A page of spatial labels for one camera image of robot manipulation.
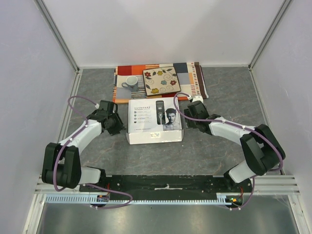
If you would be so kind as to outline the white hair clipper kit box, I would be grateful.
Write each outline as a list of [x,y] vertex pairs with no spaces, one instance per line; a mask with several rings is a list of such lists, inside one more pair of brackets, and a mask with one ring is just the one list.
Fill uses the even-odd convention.
[[[166,123],[163,125],[157,124],[156,101],[158,100],[164,101]],[[184,130],[176,106],[177,101],[173,97],[130,100],[126,133],[129,144],[181,142]]]

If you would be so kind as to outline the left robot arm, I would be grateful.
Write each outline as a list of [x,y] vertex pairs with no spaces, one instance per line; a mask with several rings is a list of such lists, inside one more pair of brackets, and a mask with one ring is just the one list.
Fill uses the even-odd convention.
[[95,191],[101,192],[107,186],[100,169],[81,166],[80,153],[105,131],[110,135],[119,134],[124,124],[114,102],[102,100],[95,108],[71,135],[58,143],[51,142],[45,148],[41,179],[52,184],[58,192],[83,184],[90,184]]

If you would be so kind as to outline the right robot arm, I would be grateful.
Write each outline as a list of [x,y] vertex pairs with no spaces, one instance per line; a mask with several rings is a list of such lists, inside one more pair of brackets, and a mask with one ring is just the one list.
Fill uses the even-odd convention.
[[282,168],[285,152],[267,125],[245,126],[220,115],[210,115],[201,101],[189,103],[183,116],[189,128],[241,146],[244,161],[224,174],[223,186],[227,191],[236,191],[246,179]]

